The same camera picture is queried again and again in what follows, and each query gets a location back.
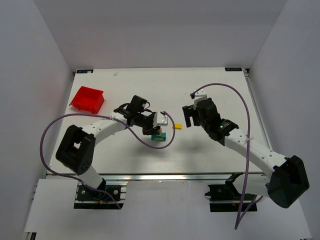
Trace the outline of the yellow wood block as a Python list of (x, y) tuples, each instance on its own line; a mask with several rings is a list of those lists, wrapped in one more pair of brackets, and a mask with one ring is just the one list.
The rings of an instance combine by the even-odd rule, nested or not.
[(172, 125), (172, 129), (181, 130), (183, 125), (181, 123), (175, 123)]

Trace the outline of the natural tan wood block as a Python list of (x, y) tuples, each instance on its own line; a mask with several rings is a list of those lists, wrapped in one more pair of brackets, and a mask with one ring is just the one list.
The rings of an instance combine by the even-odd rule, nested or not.
[(161, 135), (162, 135), (162, 129), (161, 129), (161, 128), (159, 128), (159, 129), (157, 130), (156, 135), (157, 135), (157, 136), (161, 136)]

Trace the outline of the red plastic bin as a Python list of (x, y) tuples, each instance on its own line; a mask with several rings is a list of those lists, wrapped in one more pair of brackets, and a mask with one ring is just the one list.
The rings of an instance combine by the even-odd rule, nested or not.
[(103, 93), (102, 90), (81, 86), (69, 105), (79, 111), (98, 114), (105, 102)]

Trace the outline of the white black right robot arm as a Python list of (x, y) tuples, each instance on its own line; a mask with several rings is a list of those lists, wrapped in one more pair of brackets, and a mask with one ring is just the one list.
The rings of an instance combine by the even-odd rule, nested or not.
[(212, 201), (239, 200), (243, 183), (246, 192), (270, 198), (282, 208), (289, 208), (309, 187), (304, 162), (296, 155), (284, 156), (250, 140), (234, 122), (220, 117), (211, 98), (182, 107), (186, 126), (201, 126), (208, 136), (257, 166), (262, 175), (233, 173), (223, 185), (210, 185), (206, 195)]

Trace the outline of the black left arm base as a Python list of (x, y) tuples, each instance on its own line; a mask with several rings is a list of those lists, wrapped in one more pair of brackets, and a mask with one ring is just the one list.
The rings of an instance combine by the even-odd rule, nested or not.
[(73, 208), (81, 210), (120, 210), (126, 199), (127, 186), (112, 183), (105, 186), (105, 191), (114, 198), (119, 207), (108, 194), (90, 190), (83, 184), (79, 184), (76, 189)]

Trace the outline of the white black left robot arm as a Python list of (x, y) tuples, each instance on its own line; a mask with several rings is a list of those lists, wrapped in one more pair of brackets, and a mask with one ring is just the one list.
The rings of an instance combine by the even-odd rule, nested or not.
[(161, 128), (156, 125), (158, 114), (145, 109), (147, 103), (146, 99), (134, 95), (130, 103), (114, 109), (108, 119), (101, 119), (82, 127), (74, 124), (69, 126), (55, 158), (76, 174), (85, 185), (104, 190), (106, 181), (92, 166), (95, 147), (111, 135), (125, 130), (127, 126), (142, 128), (144, 135), (158, 133)]

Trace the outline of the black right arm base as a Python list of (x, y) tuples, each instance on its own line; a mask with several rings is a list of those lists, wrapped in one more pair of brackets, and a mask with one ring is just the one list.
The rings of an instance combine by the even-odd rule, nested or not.
[(242, 188), (236, 190), (233, 185), (238, 177), (244, 173), (233, 173), (223, 184), (208, 185), (208, 192), (204, 196), (209, 200), (211, 213), (236, 213), (239, 209)]

